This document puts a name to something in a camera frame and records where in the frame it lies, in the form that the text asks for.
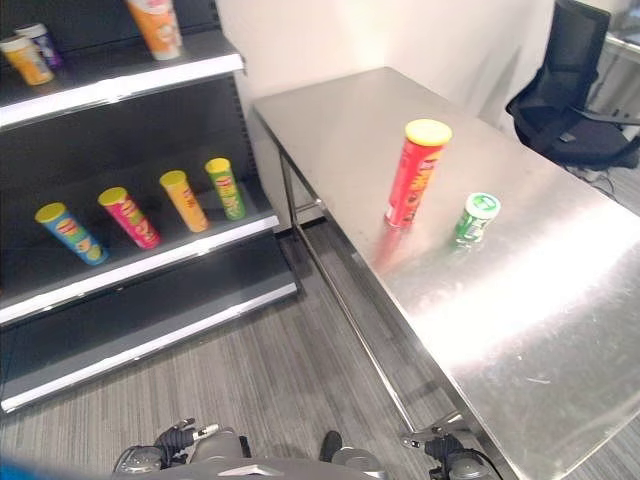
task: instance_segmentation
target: blue pringles can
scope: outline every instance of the blue pringles can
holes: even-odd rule
[[[24,25],[20,28],[16,28],[14,32],[16,32],[16,35],[30,38],[31,41],[36,44],[40,54],[44,58],[44,61],[47,62],[50,69],[55,70],[62,66],[62,57],[60,57],[60,54],[53,46],[51,35],[49,35],[47,27],[43,24],[32,23],[31,25]]]
[[[36,222],[44,225],[55,237],[89,265],[104,262],[107,251],[67,211],[64,203],[50,203],[36,213]]]

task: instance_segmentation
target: white wall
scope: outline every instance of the white wall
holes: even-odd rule
[[[553,3],[395,0],[386,64],[511,132],[504,106],[542,63]],[[616,12],[629,0],[585,3]]]
[[[384,65],[385,0],[218,0],[227,38],[246,61],[236,75],[263,187],[288,226],[277,152],[250,105],[271,95]]]

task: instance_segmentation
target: purple pringles can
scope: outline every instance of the purple pringles can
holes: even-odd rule
[[[60,57],[60,54],[53,46],[53,41],[51,40],[51,35],[49,35],[49,32],[47,31],[47,27],[42,23],[24,25],[20,28],[16,28],[14,31],[17,35],[30,38],[33,43],[36,44],[49,68],[56,69],[62,66],[62,57]]]

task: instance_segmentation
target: red pringles can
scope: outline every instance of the red pringles can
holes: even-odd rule
[[[411,225],[436,162],[453,133],[442,122],[421,119],[407,123],[405,135],[385,215],[393,227]]]
[[[105,190],[98,197],[102,205],[140,248],[154,248],[160,236],[122,187]]]

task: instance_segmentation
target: pringles can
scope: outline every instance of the pringles can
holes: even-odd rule
[[[5,38],[0,40],[0,50],[29,85],[41,85],[53,79],[53,73],[30,39],[20,36]]]
[[[226,158],[212,158],[204,168],[209,174],[216,192],[218,192],[227,218],[229,220],[244,218],[244,203],[231,171],[231,162]]]
[[[153,58],[180,56],[182,37],[171,0],[127,0],[127,5]]]
[[[500,212],[500,200],[483,192],[467,197],[464,211],[456,224],[456,241],[473,243],[482,240],[484,229]]]
[[[158,246],[160,235],[124,188],[113,187],[105,190],[98,197],[98,203],[109,212],[140,248],[149,249]]]
[[[63,203],[45,205],[37,211],[35,218],[89,265],[98,265],[107,259],[107,251],[73,218]]]
[[[30,38],[33,43],[36,44],[40,55],[42,55],[44,61],[47,62],[49,68],[55,70],[62,66],[62,58],[53,46],[53,40],[51,40],[51,35],[49,35],[47,31],[47,27],[43,24],[32,23],[31,25],[24,25],[16,28],[14,32],[23,37]]]
[[[169,194],[169,198],[178,213],[192,232],[202,232],[209,227],[200,204],[187,183],[187,175],[182,170],[171,170],[160,177],[160,185]]]
[[[451,128],[436,120],[414,120],[405,127],[406,139],[385,215],[394,227],[411,225]]]

